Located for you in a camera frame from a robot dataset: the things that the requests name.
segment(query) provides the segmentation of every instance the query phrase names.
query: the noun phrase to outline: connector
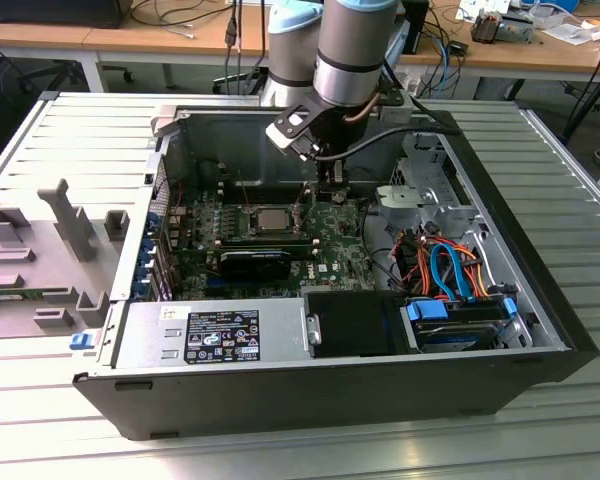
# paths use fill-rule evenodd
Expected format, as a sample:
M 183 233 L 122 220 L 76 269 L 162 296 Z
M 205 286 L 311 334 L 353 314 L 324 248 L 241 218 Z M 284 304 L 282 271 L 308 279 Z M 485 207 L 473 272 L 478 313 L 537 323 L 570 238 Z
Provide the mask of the connector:
M 238 22 L 236 17 L 231 16 L 229 23 L 227 24 L 227 31 L 224 34 L 224 43 L 227 47 L 231 48 L 236 44 L 236 38 L 238 37 Z

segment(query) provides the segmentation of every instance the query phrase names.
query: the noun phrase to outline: computer case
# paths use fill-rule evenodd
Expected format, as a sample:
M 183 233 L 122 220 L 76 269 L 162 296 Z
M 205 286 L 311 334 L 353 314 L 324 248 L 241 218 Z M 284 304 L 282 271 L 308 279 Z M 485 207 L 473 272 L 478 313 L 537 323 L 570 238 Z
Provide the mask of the computer case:
M 404 17 L 409 22 L 409 33 L 404 43 L 402 53 L 405 55 L 415 55 L 418 51 L 422 28 L 429 10 L 429 0 L 403 0 Z
M 0 0 L 0 23 L 119 28 L 133 0 Z

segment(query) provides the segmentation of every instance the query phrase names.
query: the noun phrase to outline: motherboard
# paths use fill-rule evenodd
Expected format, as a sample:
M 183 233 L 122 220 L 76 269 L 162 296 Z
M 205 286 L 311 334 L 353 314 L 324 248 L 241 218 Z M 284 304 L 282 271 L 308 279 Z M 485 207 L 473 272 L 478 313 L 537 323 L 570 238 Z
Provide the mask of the motherboard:
M 178 197 L 169 216 L 176 300 L 374 289 L 359 202 L 346 194 L 318 200 L 300 186 Z

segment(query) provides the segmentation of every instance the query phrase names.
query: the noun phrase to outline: metal table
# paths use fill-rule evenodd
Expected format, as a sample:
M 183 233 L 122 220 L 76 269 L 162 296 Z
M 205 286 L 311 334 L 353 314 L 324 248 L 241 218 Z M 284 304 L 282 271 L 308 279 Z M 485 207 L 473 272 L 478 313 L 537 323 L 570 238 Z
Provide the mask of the metal table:
M 28 218 L 51 218 L 35 188 L 63 176 L 70 200 L 91 218 L 129 207 L 155 146 L 153 108 L 194 98 L 222 102 L 76 93 L 40 100 L 0 157 L 0 206 L 17 202 Z M 600 348 L 595 182 L 531 112 L 495 102 L 428 105 L 453 112 Z M 71 386 L 77 363 L 92 357 L 72 356 L 68 343 L 0 340 L 0 478 L 600 478 L 600 357 L 495 416 L 131 442 Z

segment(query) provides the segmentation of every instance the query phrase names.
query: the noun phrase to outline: blue object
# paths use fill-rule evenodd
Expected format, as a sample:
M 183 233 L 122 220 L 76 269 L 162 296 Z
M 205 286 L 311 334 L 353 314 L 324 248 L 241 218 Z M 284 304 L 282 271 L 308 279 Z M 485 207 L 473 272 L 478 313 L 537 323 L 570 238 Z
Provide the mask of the blue object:
M 71 335 L 69 348 L 71 350 L 88 350 L 95 346 L 95 340 L 90 333 L 74 333 Z
M 311 25 L 322 16 L 324 6 L 301 0 L 277 2 L 269 14 L 269 33 L 277 35 Z
M 142 242 L 140 242 L 140 248 L 142 250 L 151 250 L 154 246 L 155 243 L 153 243 L 153 240 L 147 237 L 143 238 Z
M 442 92 L 444 88 L 445 82 L 447 81 L 447 73 L 449 72 L 449 52 L 447 52 L 447 49 L 444 47 L 444 44 L 442 43 L 442 40 L 440 40 L 440 37 L 432 35 L 431 38 L 433 38 L 440 47 L 440 51 L 442 52 L 442 58 L 444 62 L 444 69 L 442 70 L 442 81 L 440 82 L 440 85 L 438 85 L 436 94 L 434 95 L 434 98 L 438 98 L 440 92 Z
M 504 308 L 507 309 L 509 318 L 513 318 L 518 314 L 518 307 L 516 306 L 516 302 L 513 300 L 513 298 L 507 297 L 502 303 L 504 303 Z
M 438 273 L 438 253 L 440 250 L 446 250 L 451 257 L 451 263 L 453 264 L 453 271 L 456 277 L 456 284 L 458 285 L 458 290 L 460 291 L 460 295 L 467 299 L 473 299 L 473 295 L 471 294 L 471 290 L 467 285 L 467 282 L 464 280 L 464 275 L 462 274 L 462 264 L 460 263 L 460 258 L 458 258 L 458 254 L 451 247 L 451 245 L 447 245 L 446 243 L 439 243 L 431 250 L 431 276 L 433 277 L 433 281 L 436 282 L 436 285 L 440 287 L 444 293 L 447 294 L 449 300 L 455 300 L 456 296 L 451 291 L 449 287 L 447 287 L 444 282 L 440 279 L 440 274 Z
M 396 0 L 338 0 L 343 7 L 350 8 L 356 12 L 377 12 L 394 6 L 397 10 L 398 2 Z
M 535 3 L 534 0 L 522 0 L 524 5 L 533 5 Z M 558 5 L 559 7 L 564 8 L 567 12 L 573 13 L 578 4 L 579 0 L 542 0 L 540 3 L 553 3 L 554 5 Z
M 149 228 L 159 227 L 161 223 L 160 216 L 153 212 L 147 213 L 147 223 L 149 224 Z
M 149 293 L 149 284 L 133 282 L 131 284 L 131 293 L 137 297 L 144 297 L 147 295 L 147 293 Z
M 409 320 L 446 320 L 447 308 L 442 300 L 417 300 L 407 306 Z
M 142 250 L 140 250 L 140 252 L 138 253 L 138 261 L 136 262 L 136 265 L 144 266 L 145 264 L 149 263 L 150 261 L 151 261 L 151 255 L 149 255 L 147 252 L 143 252 Z

